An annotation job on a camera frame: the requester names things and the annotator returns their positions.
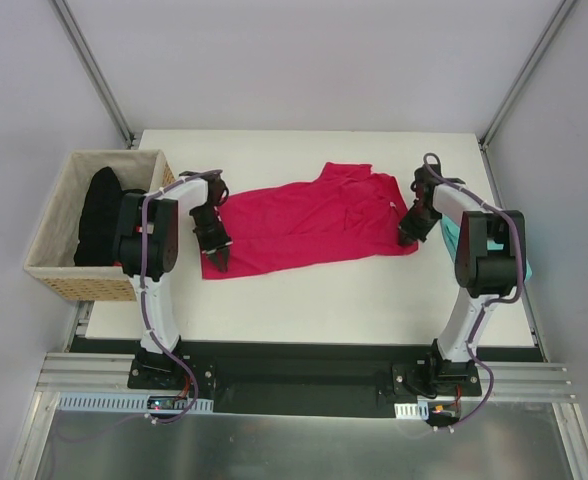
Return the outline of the pink t shirt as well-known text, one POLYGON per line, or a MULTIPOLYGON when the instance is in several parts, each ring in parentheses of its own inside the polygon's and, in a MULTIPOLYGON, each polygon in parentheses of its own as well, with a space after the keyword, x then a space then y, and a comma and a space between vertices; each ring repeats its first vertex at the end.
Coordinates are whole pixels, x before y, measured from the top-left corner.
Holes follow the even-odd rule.
POLYGON ((201 262, 208 281, 358 260, 407 256, 398 226, 408 208, 395 177, 369 164, 324 165, 317 179, 232 195, 219 212, 232 239, 226 271, 201 262))

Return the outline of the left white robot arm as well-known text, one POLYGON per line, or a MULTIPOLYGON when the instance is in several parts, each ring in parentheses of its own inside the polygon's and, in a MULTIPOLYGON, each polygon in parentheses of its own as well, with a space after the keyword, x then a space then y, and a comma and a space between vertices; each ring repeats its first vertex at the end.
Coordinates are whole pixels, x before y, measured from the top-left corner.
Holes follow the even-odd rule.
POLYGON ((185 172, 154 192, 124 196, 114 238, 114 258, 134 289, 143 322, 141 348, 162 356, 152 363, 150 375, 162 388, 178 387, 185 377, 184 363, 168 354, 180 333, 174 319, 170 273, 179 254, 179 223, 183 215, 194 222, 199 251, 220 272, 228 271, 232 238, 219 208, 229 189, 222 171, 185 172))

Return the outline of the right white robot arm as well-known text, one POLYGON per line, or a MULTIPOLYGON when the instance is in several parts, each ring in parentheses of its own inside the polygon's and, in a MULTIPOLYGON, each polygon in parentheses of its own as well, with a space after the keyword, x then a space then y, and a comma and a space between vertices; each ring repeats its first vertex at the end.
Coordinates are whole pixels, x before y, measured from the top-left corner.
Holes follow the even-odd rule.
POLYGON ((424 242, 441 220, 459 228, 454 260, 459 294, 446 327, 435 340, 439 361, 424 369, 426 387, 447 394, 460 381, 453 363, 474 360, 478 341, 499 305, 517 302, 527 262, 524 216, 488 204, 457 179, 444 178, 440 167, 426 164, 414 173, 415 200, 398 226, 398 242, 424 242))

